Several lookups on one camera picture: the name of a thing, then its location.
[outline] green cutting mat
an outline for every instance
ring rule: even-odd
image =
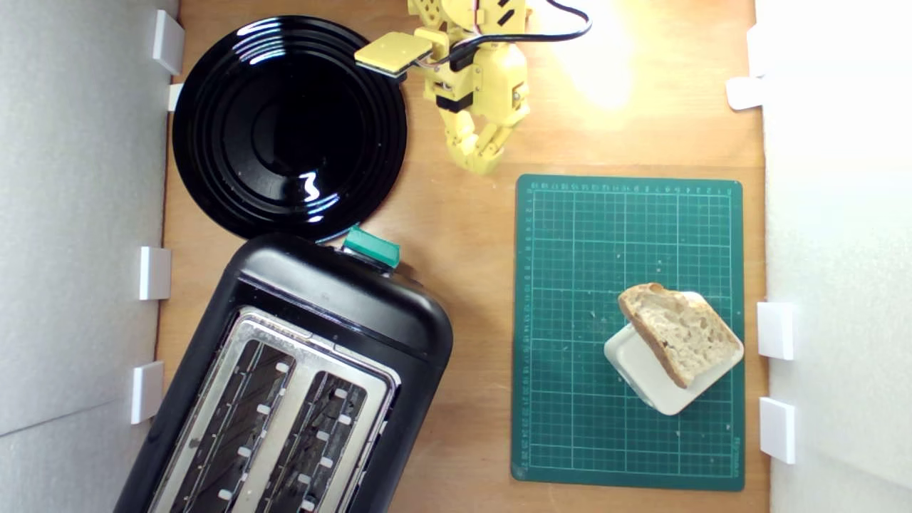
[[[526,174],[516,213],[513,476],[743,489],[743,362],[667,417],[603,353],[617,295],[649,281],[699,292],[743,340],[741,185]]]

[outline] bread crust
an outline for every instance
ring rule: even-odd
[[[662,344],[661,340],[656,338],[652,330],[646,325],[642,317],[636,313],[629,305],[627,298],[631,294],[638,292],[640,288],[650,288],[653,292],[656,292],[656,289],[653,286],[665,290],[658,283],[647,283],[644,285],[636,285],[634,287],[628,288],[625,290],[618,298],[617,304],[621,308],[621,312],[624,314],[624,317],[630,321],[630,324],[633,325],[634,330],[637,331],[639,336],[646,342],[649,348],[652,350],[653,354],[658,358],[658,362],[662,364],[662,368],[665,369],[665,373],[671,378],[671,380],[680,388],[687,388],[687,383],[684,382],[684,379],[678,374],[674,366],[671,364],[671,359],[668,357],[668,353],[665,351],[665,347]]]

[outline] black plate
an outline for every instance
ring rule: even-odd
[[[173,147],[193,200],[222,227],[323,241],[363,221],[405,155],[399,84],[355,64],[367,40],[309,16],[225,36],[193,67]]]

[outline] black cable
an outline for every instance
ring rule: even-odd
[[[566,13],[582,18],[582,20],[586,22],[586,25],[575,32],[567,32],[565,34],[489,34],[486,36],[478,36],[469,40],[467,43],[455,46],[448,56],[432,62],[430,65],[436,66],[438,64],[445,64],[454,59],[463,58],[484,43],[555,43],[558,41],[576,39],[592,28],[592,20],[589,19],[589,15],[585,12],[569,5],[560,4],[556,0],[545,1]]]

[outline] white bracket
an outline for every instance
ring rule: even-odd
[[[763,104],[763,81],[773,57],[767,32],[758,24],[747,31],[748,77],[733,77],[725,82],[725,94],[733,110],[752,109]]]
[[[183,84],[171,84],[168,89],[168,112],[174,112],[177,109],[177,98],[181,96]]]
[[[133,394],[130,423],[139,424],[159,411],[164,395],[165,365],[154,361],[133,368]]]
[[[757,340],[760,354],[794,360],[794,305],[757,303]]]
[[[795,463],[795,407],[760,398],[760,450],[788,464]]]
[[[171,251],[160,247],[140,249],[140,299],[171,297]]]
[[[183,27],[163,9],[155,14],[155,42],[152,58],[172,75],[180,75],[183,67]]]

